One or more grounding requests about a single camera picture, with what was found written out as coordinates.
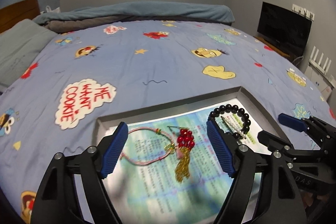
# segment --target blue gripper pad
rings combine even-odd
[[[299,132],[307,131],[307,125],[305,124],[304,121],[294,118],[292,116],[289,116],[285,113],[279,114],[278,121],[280,124],[290,127],[296,131],[299,131]]]
[[[127,124],[124,122],[120,124],[113,133],[113,136],[113,140],[102,157],[102,168],[100,174],[103,179],[113,172],[119,156],[125,146],[128,137]]]
[[[233,178],[236,171],[232,164],[232,154],[211,120],[207,121],[207,134],[223,172]]]

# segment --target paper sheet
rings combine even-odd
[[[182,183],[175,180],[175,168],[178,163],[176,154],[148,166],[135,166],[126,159],[118,161],[115,170],[104,184],[110,200],[123,223],[212,223],[218,214],[231,187],[232,179],[221,170],[215,152],[207,138],[206,121],[210,111],[221,104],[243,105],[237,100],[222,102],[162,119],[129,124],[129,130],[138,127],[160,128],[173,136],[167,126],[188,127],[193,131],[195,147],[190,152],[190,178]],[[225,113],[233,122],[240,118]],[[262,129],[250,117],[250,135],[243,141],[255,152],[270,152],[257,141]],[[221,118],[218,125],[229,131]],[[113,134],[116,127],[110,128],[106,135]],[[124,152],[134,160],[152,160],[164,155],[164,146],[169,140],[152,131],[135,131],[128,136]],[[255,177],[251,196],[259,190],[260,175]],[[253,211],[246,212],[244,221],[251,219]]]

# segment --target blue blanket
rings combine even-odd
[[[132,16],[185,16],[210,19],[221,23],[232,23],[235,18],[229,7],[224,5],[192,4],[170,1],[133,1],[97,8],[81,8],[65,13],[45,13],[34,22],[40,25],[51,20],[82,20],[113,15]]]
[[[222,24],[119,22],[58,35],[0,96],[1,188],[21,213],[56,152],[91,144],[98,117],[237,86],[275,119],[284,112],[336,125],[318,89],[288,60]],[[317,148],[281,127],[297,149]]]

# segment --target red cartoon character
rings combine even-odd
[[[333,118],[334,120],[336,120],[335,114],[334,114],[334,112],[332,111],[331,108],[329,108],[329,112],[330,112],[330,115],[332,116],[332,118]]]
[[[26,79],[30,76],[30,74],[32,73],[32,70],[38,67],[38,63],[34,63],[33,65],[31,65],[26,71],[25,73],[21,76],[21,79]]]
[[[150,33],[144,32],[143,35],[154,39],[164,39],[169,35],[169,32],[150,32]]]

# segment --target television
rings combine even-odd
[[[307,45],[311,21],[295,12],[263,2],[258,33],[282,52],[302,56]]]

